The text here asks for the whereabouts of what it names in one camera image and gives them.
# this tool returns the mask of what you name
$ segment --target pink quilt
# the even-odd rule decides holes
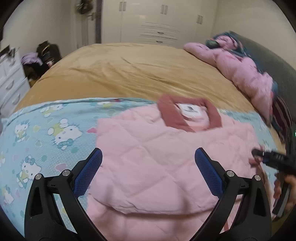
[[[224,48],[230,48],[232,41],[219,39]],[[251,99],[252,105],[264,117],[267,125],[272,118],[272,84],[273,80],[268,73],[258,72],[256,64],[249,57],[238,57],[224,48],[209,49],[200,43],[187,43],[184,50],[193,54],[198,59],[218,68],[221,73]]]
[[[195,164],[199,147],[225,170],[242,177],[256,173],[249,161],[259,144],[250,124],[221,114],[221,128],[186,132],[166,126],[168,113],[161,109],[154,104],[98,120],[96,146],[103,163],[90,185],[87,214],[110,240],[193,236],[218,200]],[[186,123],[198,125],[199,120]]]

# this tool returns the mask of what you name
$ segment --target white wardrobe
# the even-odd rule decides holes
[[[102,43],[182,48],[211,37],[218,0],[103,0]]]

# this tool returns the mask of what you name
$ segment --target metal screw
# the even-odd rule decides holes
[[[255,175],[255,179],[256,179],[257,181],[260,181],[260,180],[261,180],[261,177],[258,176],[258,175]]]
[[[229,177],[233,177],[234,176],[234,172],[233,171],[228,171],[226,174]]]
[[[37,174],[37,175],[35,176],[35,179],[36,179],[36,180],[39,180],[41,177],[42,177],[42,175],[39,173],[39,174]]]
[[[63,171],[63,176],[69,176],[69,174],[70,174],[70,171],[69,170],[64,170]]]

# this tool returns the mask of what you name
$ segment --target striped cloth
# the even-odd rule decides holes
[[[285,101],[277,96],[272,105],[272,126],[277,131],[282,143],[285,143],[288,130],[292,125],[292,118]]]

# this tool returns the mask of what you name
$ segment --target white label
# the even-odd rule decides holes
[[[182,115],[186,116],[187,118],[196,118],[201,117],[201,108],[198,105],[193,104],[177,104],[180,108]]]

